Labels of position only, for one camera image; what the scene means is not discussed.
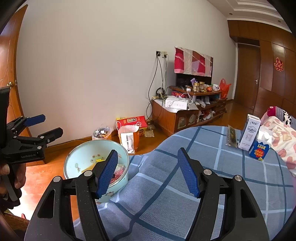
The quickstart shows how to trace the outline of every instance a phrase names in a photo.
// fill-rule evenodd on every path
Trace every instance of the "red paper decoration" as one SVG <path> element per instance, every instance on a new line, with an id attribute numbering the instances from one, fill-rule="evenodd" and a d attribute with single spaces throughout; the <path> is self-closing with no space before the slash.
<path id="1" fill-rule="evenodd" d="M 284 65 L 283 62 L 279 58 L 276 58 L 276 62 L 274 64 L 274 66 L 276 67 L 276 70 L 283 72 L 284 71 L 283 65 Z"/>

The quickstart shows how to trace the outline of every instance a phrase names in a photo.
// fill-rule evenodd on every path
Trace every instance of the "blue gripper pad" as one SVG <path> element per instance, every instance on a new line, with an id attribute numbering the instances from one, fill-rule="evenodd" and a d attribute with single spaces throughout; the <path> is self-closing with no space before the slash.
<path id="1" fill-rule="evenodd" d="M 115 169 L 118 163 L 117 151 L 114 151 L 110 157 L 108 156 L 106 161 L 107 161 L 107 164 L 99 177 L 98 189 L 96 191 L 96 194 L 99 198 L 101 198 L 104 194 L 106 194 L 107 189 L 110 185 L 110 181 L 115 172 Z"/>
<path id="2" fill-rule="evenodd" d="M 193 169 L 191 168 L 186 155 L 181 149 L 178 150 L 178 163 L 181 168 L 184 179 L 186 181 L 189 192 L 192 193 L 194 197 L 198 197 L 200 194 L 200 191 L 197 186 L 198 185 L 197 177 Z"/>
<path id="3" fill-rule="evenodd" d="M 37 116 L 31 117 L 31 118 L 27 118 L 25 120 L 24 125 L 26 127 L 34 126 L 34 125 L 37 125 L 37 124 L 42 123 L 44 121 L 45 121 L 45 115 L 37 115 Z"/>

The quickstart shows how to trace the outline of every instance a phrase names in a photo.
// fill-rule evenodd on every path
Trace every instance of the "white mug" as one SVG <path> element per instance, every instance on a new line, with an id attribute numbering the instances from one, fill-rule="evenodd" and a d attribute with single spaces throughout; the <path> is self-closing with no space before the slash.
<path id="1" fill-rule="evenodd" d="M 213 91 L 219 91 L 219 90 L 220 90 L 220 86 L 213 84 Z"/>

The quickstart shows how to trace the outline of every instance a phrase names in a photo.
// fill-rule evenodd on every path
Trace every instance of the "white box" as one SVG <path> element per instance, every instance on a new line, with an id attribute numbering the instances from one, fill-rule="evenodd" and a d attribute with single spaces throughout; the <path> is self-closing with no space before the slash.
<path id="1" fill-rule="evenodd" d="M 242 131 L 238 148 L 249 151 L 259 130 L 261 121 L 257 116 L 249 115 Z"/>
<path id="2" fill-rule="evenodd" d="M 187 99 L 170 96 L 165 100 L 165 107 L 187 110 Z"/>

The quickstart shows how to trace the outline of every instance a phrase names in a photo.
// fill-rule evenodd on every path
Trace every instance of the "blue fabric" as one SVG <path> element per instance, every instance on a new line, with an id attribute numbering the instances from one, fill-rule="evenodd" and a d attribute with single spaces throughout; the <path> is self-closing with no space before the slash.
<path id="1" fill-rule="evenodd" d="M 167 138 L 154 151 L 131 157 L 129 182 L 98 210 L 111 241 L 184 241 L 199 200 L 188 190 L 177 162 L 184 147 L 192 159 L 218 175 L 241 175 L 265 219 L 270 239 L 283 227 L 295 206 L 292 176 L 274 150 L 264 161 L 226 145 L 226 127 L 192 127 Z M 220 195 L 212 238 L 218 237 L 224 208 Z M 75 233 L 84 239 L 79 219 Z"/>

